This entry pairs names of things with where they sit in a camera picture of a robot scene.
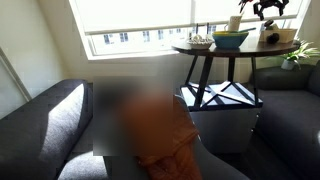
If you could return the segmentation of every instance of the black metal figure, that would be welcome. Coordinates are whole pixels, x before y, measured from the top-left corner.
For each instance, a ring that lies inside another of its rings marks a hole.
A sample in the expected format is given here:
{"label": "black metal figure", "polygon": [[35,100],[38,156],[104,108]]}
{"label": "black metal figure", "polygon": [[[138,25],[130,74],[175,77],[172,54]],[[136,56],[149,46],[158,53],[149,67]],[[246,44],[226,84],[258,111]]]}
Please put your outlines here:
{"label": "black metal figure", "polygon": [[[247,2],[252,2],[253,0],[241,0],[239,5],[241,5],[240,13],[242,12],[244,6],[247,4]],[[283,15],[283,9],[286,7],[286,5],[289,3],[289,0],[259,0],[259,2],[255,3],[253,5],[253,11],[254,14],[257,14],[260,17],[260,20],[264,19],[263,16],[263,10],[266,8],[269,8],[271,6],[275,6],[279,8],[279,15]]]}

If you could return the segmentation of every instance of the wooden table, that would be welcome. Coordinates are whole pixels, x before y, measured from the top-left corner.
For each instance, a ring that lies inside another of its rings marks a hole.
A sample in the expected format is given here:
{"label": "wooden table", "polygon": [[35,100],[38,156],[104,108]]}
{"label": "wooden table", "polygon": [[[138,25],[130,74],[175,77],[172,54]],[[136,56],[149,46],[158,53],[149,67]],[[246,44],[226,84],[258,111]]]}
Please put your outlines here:
{"label": "wooden table", "polygon": [[[293,52],[299,47],[300,43],[298,41],[277,44],[256,42],[256,44],[253,45],[244,43],[237,49],[220,49],[217,48],[215,44],[212,44],[212,46],[207,50],[195,50],[191,49],[190,45],[186,42],[176,43],[172,46],[174,50],[194,56],[185,84],[180,87],[181,90],[186,90],[185,88],[187,88],[189,93],[182,91],[181,94],[185,99],[188,99],[186,96],[191,96],[190,94],[195,97],[194,103],[192,105],[189,103],[188,105],[190,111],[262,107],[262,101],[258,99],[258,91],[256,89],[256,57],[282,55]],[[189,81],[199,56],[205,56],[205,61],[203,64],[199,84],[193,84]],[[214,57],[229,58],[228,80],[221,85],[207,86],[207,81]],[[236,58],[251,58],[254,95],[250,94],[250,92],[241,86],[241,84],[233,82]],[[203,99],[205,93],[211,94],[211,98]],[[231,101],[225,103],[221,101],[221,98],[227,98]]]}

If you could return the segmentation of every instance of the gray sofa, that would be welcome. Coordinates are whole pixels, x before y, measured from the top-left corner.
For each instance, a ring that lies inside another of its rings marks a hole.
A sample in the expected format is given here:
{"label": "gray sofa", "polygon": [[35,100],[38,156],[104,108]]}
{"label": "gray sofa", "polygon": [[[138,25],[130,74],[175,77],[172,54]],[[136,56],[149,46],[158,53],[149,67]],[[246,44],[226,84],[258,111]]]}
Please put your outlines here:
{"label": "gray sofa", "polygon": [[320,179],[320,61],[257,70],[263,100],[256,131],[302,179]]}
{"label": "gray sofa", "polygon": [[[148,179],[132,156],[93,155],[92,119],[93,93],[86,81],[72,79],[10,113],[0,120],[0,179]],[[203,179],[248,179],[198,138],[194,144]]]}

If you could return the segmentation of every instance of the bowl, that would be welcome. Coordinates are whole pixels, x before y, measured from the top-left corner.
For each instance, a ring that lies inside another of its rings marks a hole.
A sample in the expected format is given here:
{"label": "bowl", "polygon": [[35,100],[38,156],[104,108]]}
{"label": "bowl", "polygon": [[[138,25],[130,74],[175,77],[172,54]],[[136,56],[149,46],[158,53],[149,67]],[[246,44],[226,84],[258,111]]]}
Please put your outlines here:
{"label": "bowl", "polygon": [[191,46],[191,49],[209,49],[213,43],[211,39],[201,39],[201,40],[188,40],[187,43]]}
{"label": "bowl", "polygon": [[237,49],[248,37],[249,32],[216,31],[212,37],[218,48]]}

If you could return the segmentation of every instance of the table leg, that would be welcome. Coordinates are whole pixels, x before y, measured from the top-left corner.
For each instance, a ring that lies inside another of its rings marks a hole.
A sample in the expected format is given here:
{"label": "table leg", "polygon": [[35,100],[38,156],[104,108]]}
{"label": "table leg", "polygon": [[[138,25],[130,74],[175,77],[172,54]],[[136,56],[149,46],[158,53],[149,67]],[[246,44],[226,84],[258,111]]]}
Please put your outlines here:
{"label": "table leg", "polygon": [[253,91],[254,91],[254,102],[255,106],[259,106],[259,97],[258,97],[258,90],[256,87],[256,58],[251,57],[251,65],[252,65],[252,81],[253,81]]}
{"label": "table leg", "polygon": [[203,94],[204,94],[205,87],[207,85],[208,77],[210,74],[212,61],[213,61],[213,57],[206,57],[203,64],[202,73],[201,73],[200,82],[199,82],[199,89],[197,91],[197,96],[194,101],[194,106],[197,109],[200,109],[200,106],[201,106]]}
{"label": "table leg", "polygon": [[192,61],[192,64],[191,64],[191,67],[190,67],[190,70],[189,70],[189,73],[188,73],[186,82],[184,83],[185,85],[189,85],[189,81],[190,81],[190,78],[191,78],[191,75],[192,75],[194,66],[195,66],[196,63],[197,63],[197,60],[198,60],[198,56],[195,55],[194,58],[193,58],[193,61]]}
{"label": "table leg", "polygon": [[233,82],[235,61],[236,61],[236,58],[234,57],[229,58],[228,81],[230,82]]}

